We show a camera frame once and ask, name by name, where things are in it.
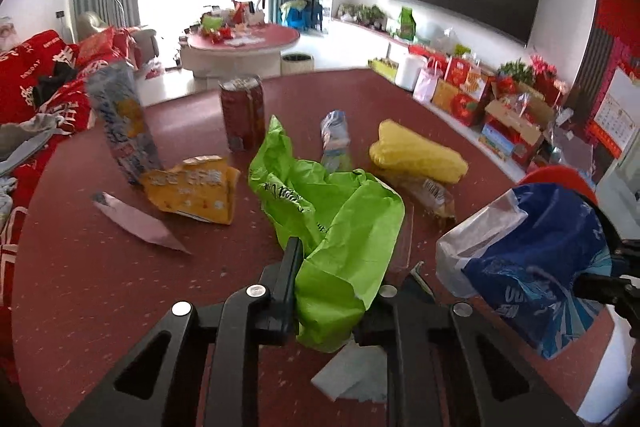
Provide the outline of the pink thin wrapper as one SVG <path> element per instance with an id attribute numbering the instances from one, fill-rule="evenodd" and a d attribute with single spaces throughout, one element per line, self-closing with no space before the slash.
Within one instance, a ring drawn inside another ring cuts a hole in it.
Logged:
<path id="1" fill-rule="evenodd" d="M 190 255 L 190 251 L 171 233 L 163 221 L 105 192 L 93 194 L 92 201 L 105 217 L 143 242 Z"/>

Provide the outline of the round red side table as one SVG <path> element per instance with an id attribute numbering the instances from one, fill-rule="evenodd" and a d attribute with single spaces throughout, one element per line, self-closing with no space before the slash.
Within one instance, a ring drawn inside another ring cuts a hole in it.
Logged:
<path id="1" fill-rule="evenodd" d="M 278 24 L 233 31 L 232 39 L 190 34 L 180 40 L 180 62 L 195 78 L 229 78 L 242 74 L 262 78 L 281 75 L 282 52 L 298 43 L 300 32 Z"/>

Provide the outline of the a2 milk powder sachet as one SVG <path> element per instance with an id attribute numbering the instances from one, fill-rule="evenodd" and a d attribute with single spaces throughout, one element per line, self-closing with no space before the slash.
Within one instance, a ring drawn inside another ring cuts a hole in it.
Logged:
<path id="1" fill-rule="evenodd" d="M 320 133 L 322 166 L 329 172 L 352 170 L 350 136 L 345 113 L 342 110 L 332 110 L 326 114 L 320 126 Z"/>

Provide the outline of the small white waste bin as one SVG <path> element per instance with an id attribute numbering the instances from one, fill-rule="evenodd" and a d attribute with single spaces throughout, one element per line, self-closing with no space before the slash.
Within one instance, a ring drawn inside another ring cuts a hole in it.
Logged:
<path id="1" fill-rule="evenodd" d="M 281 75 L 291 76 L 314 71 L 314 57 L 307 53 L 281 55 Z"/>

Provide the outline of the red drink can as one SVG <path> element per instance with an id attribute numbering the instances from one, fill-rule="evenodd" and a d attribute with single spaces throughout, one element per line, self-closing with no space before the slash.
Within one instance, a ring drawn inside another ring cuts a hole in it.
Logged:
<path id="1" fill-rule="evenodd" d="M 266 134 L 264 91 L 256 75 L 221 81 L 220 104 L 228 147 L 232 152 L 255 150 Z"/>

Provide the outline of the red covered sofa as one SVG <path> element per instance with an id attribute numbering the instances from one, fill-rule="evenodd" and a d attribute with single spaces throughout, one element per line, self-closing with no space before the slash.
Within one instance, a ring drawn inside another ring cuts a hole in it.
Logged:
<path id="1" fill-rule="evenodd" d="M 120 60 L 142 64 L 127 29 L 107 27 L 81 43 L 65 42 L 53 29 L 1 54 L 1 160 L 39 138 L 35 152 L 1 168 L 1 306 L 12 301 L 18 243 L 32 195 L 58 146 L 96 121 L 85 80 Z"/>

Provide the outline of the clear bread wrapper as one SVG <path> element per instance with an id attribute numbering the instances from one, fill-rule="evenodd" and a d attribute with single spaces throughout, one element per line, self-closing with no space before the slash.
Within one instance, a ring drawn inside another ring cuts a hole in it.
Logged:
<path id="1" fill-rule="evenodd" d="M 385 171 L 383 178 L 394 187 L 408 192 L 433 215 L 446 220 L 456 219 L 454 196 L 442 184 L 430 178 L 393 171 Z"/>

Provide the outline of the blue white plastic bag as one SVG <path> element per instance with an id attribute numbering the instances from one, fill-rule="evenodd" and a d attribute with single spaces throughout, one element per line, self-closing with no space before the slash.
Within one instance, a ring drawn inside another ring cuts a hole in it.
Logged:
<path id="1" fill-rule="evenodd" d="M 480 296 L 541 357 L 584 335 L 602 307 L 573 293 L 582 274 L 608 277 L 596 210 L 555 183 L 511 188 L 436 243 L 436 275 L 459 298 Z"/>

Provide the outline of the apple print gift box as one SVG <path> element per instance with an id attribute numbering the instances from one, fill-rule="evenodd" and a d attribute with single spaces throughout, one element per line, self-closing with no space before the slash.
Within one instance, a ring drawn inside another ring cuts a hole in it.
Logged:
<path id="1" fill-rule="evenodd" d="M 488 100 L 475 101 L 453 84 L 438 80 L 432 103 L 465 127 L 473 127 L 483 119 Z"/>

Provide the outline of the green plastic bag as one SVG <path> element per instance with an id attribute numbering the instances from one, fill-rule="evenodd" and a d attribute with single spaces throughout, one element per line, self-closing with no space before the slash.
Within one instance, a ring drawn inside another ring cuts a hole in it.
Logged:
<path id="1" fill-rule="evenodd" d="M 250 163 L 248 185 L 281 245 L 296 237 L 304 259 L 295 277 L 298 341 L 334 352 L 378 295 L 405 218 L 399 194 L 361 169 L 329 172 L 297 159 L 272 117 Z"/>

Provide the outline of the orange snack wrapper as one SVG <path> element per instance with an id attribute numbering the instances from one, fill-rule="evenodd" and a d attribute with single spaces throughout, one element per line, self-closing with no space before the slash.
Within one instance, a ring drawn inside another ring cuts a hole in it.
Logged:
<path id="1" fill-rule="evenodd" d="M 240 174 L 226 158 L 198 156 L 167 170 L 143 173 L 140 183 L 146 197 L 160 211 L 231 225 Z"/>

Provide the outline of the grey blue tissue paper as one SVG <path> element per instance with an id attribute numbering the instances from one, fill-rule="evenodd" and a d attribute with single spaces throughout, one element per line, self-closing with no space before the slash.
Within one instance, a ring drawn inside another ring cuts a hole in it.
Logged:
<path id="1" fill-rule="evenodd" d="M 351 339 L 311 378 L 311 384 L 331 401 L 383 404 L 387 400 L 386 352 L 381 347 L 361 347 Z"/>

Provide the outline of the open cardboard box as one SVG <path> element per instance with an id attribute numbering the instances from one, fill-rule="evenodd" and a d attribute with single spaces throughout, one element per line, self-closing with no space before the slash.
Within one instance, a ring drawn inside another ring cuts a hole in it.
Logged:
<path id="1" fill-rule="evenodd" d="M 530 146 L 539 142 L 542 132 L 555 118 L 554 109 L 536 96 L 525 101 L 523 110 L 492 100 L 486 105 L 485 114 L 514 130 Z"/>

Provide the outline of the tall blue drink can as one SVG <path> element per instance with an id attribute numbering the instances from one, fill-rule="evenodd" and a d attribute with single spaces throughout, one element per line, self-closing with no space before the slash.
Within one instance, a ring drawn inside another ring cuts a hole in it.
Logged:
<path id="1" fill-rule="evenodd" d="M 146 172 L 162 169 L 132 67 L 126 61 L 111 63 L 89 76 L 85 85 L 91 107 L 102 121 L 111 155 L 127 181 L 139 184 Z"/>

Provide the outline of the red plastic stool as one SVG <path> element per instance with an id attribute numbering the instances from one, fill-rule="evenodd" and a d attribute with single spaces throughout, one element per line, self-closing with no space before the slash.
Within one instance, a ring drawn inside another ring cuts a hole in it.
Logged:
<path id="1" fill-rule="evenodd" d="M 562 165 L 552 165 L 539 167 L 529 173 L 526 173 L 518 184 L 532 183 L 554 183 L 584 196 L 589 202 L 598 205 L 596 192 L 592 185 L 580 174 L 580 172 L 572 167 Z"/>

